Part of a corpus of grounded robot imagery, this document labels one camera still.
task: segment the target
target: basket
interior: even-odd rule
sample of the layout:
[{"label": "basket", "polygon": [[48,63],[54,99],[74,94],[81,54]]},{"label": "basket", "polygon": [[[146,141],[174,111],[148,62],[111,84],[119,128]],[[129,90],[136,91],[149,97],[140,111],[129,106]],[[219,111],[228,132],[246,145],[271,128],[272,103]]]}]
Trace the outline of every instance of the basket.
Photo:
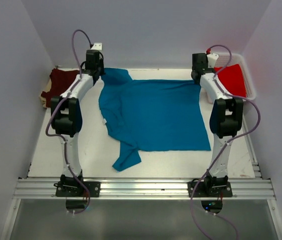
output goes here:
[{"label": "basket", "polygon": [[[215,67],[217,68],[223,67],[228,62],[230,56],[228,53],[217,53],[217,54],[219,55],[219,58],[217,59],[215,63]],[[246,97],[249,100],[254,100],[256,98],[255,88],[254,88],[250,73],[248,71],[248,68],[246,66],[246,63],[242,55],[236,54],[236,53],[232,54],[232,60],[229,66],[232,66],[235,64],[238,64],[241,67],[243,78],[244,78],[245,89],[246,89]]]}]

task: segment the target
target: teal cloth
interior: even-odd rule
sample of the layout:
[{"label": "teal cloth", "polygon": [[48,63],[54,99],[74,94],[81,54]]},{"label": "teal cloth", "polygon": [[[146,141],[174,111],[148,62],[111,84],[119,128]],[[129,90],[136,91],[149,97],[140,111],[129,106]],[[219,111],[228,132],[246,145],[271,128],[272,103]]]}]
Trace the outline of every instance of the teal cloth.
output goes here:
[{"label": "teal cloth", "polygon": [[133,80],[118,68],[105,73],[99,106],[108,134],[121,142],[117,171],[140,163],[138,150],[211,150],[199,106],[201,88],[193,80]]}]

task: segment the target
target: red cloth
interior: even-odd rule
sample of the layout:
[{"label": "red cloth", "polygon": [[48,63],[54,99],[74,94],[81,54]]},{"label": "red cloth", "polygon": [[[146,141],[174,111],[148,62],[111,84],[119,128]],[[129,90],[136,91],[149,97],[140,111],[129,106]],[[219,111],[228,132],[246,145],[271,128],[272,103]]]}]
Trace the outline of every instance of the red cloth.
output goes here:
[{"label": "red cloth", "polygon": [[74,82],[78,70],[62,71],[59,69],[53,69],[50,74],[51,89],[48,92],[43,91],[41,97],[46,98],[46,107],[51,107],[51,98],[53,96],[60,96],[64,93]]},{"label": "red cloth", "polygon": [[[221,67],[215,67],[214,69],[218,71]],[[245,83],[240,65],[235,64],[226,67],[218,74],[218,77],[231,94],[246,97]]]}]

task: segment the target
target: white tabletop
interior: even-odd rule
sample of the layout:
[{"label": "white tabletop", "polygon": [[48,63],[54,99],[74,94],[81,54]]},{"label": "white tabletop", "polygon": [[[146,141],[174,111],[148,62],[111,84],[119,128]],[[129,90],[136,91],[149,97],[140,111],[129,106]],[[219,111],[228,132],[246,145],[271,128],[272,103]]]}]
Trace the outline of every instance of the white tabletop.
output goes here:
[{"label": "white tabletop", "polygon": [[[190,69],[128,69],[135,80],[171,79],[190,80]],[[80,103],[83,127],[79,134],[79,158],[84,177],[92,178],[197,178],[211,162],[212,151],[139,151],[142,162],[122,172],[112,165],[119,157],[120,142],[107,134],[98,105],[104,82],[99,80]],[[204,90],[200,95],[200,108],[211,148],[213,134],[209,129],[212,104]],[[63,168],[61,144],[57,137],[47,137],[45,128],[50,118],[46,110],[37,141],[29,177],[60,177]],[[244,137],[233,142],[228,164],[230,178],[254,178],[247,143]]]}]

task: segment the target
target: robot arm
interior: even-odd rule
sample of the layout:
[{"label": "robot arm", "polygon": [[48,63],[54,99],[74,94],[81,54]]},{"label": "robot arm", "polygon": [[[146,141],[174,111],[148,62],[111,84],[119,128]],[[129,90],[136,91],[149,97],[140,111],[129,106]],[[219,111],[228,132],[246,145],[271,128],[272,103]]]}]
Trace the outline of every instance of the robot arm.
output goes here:
[{"label": "robot arm", "polygon": [[215,53],[196,53],[192,56],[192,78],[195,84],[206,90],[214,103],[210,118],[210,129],[214,134],[211,164],[224,144],[228,144],[204,179],[205,192],[210,196],[219,196],[223,190],[231,189],[227,176],[231,143],[227,141],[237,135],[243,121],[243,100],[225,95],[224,93],[229,92],[219,81],[218,76],[214,77],[214,66],[218,57]]},{"label": "robot arm", "polygon": [[73,195],[77,193],[81,195],[82,193],[82,187],[74,179],[68,169],[68,165],[71,167],[75,176],[83,182],[82,168],[78,156],[78,135],[83,124],[80,101],[88,90],[95,85],[100,75],[104,74],[103,55],[94,46],[86,51],[85,68],[82,69],[82,78],[80,79],[80,74],[78,74],[72,85],[64,93],[51,99],[51,113],[53,113],[59,102],[68,97],[56,112],[51,124],[56,134],[62,135],[66,139],[66,148],[64,148],[65,142],[60,138],[63,155],[63,173],[60,182],[55,185],[65,194],[72,193]]}]

